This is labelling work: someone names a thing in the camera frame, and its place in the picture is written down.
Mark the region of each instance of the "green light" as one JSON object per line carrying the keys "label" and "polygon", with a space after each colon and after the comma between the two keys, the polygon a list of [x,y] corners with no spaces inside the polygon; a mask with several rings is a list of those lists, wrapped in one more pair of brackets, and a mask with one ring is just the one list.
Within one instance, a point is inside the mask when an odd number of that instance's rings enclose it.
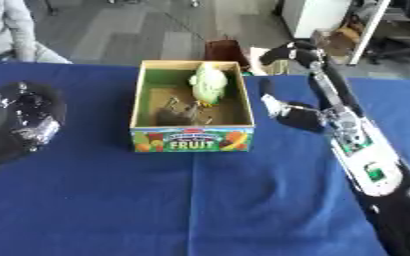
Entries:
{"label": "green light", "polygon": [[367,172],[370,179],[374,182],[382,180],[385,177],[384,172],[379,168],[368,170]]}

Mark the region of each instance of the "white cabinet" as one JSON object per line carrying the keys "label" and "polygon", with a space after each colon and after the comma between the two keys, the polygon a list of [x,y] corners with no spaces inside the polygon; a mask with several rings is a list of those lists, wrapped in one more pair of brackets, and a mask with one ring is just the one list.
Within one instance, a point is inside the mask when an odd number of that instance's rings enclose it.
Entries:
{"label": "white cabinet", "polygon": [[351,0],[285,0],[283,19],[294,38],[310,38],[316,29],[340,26]]}

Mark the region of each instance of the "cable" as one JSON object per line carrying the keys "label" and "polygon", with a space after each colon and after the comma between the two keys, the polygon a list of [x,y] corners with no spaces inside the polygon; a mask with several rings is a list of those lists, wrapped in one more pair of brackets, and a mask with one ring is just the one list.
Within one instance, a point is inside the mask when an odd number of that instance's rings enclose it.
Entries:
{"label": "cable", "polygon": [[170,14],[169,12],[166,12],[164,10],[162,10],[161,8],[157,7],[156,5],[152,4],[151,0],[141,0],[141,3],[144,3],[145,5],[163,13],[166,17],[168,17],[171,21],[177,23],[177,25],[181,26],[182,28],[184,28],[186,31],[188,31],[189,33],[193,34],[194,36],[196,36],[198,39],[200,39],[200,41],[202,41],[203,43],[206,43],[207,40],[205,40],[205,38],[200,35],[198,32],[193,31],[190,27],[188,27],[188,25],[186,25],[185,23],[183,23],[182,21],[180,21],[179,19],[177,19],[176,17],[174,17],[172,14]]}

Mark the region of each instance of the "person's arm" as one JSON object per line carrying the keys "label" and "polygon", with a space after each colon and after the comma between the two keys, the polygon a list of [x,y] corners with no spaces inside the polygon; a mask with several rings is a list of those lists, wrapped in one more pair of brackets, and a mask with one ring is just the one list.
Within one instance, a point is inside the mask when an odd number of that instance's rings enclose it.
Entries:
{"label": "person's arm", "polygon": [[34,21],[23,0],[3,0],[5,23],[11,31],[14,50],[20,61],[35,61]]}

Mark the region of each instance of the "gray sweater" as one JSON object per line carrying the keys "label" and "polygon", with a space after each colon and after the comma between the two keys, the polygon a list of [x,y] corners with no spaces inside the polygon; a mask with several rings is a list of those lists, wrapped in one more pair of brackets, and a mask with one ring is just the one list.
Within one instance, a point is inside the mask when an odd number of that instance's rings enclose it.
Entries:
{"label": "gray sweater", "polygon": [[34,22],[23,0],[0,0],[0,54],[10,50],[20,61],[35,60]]}

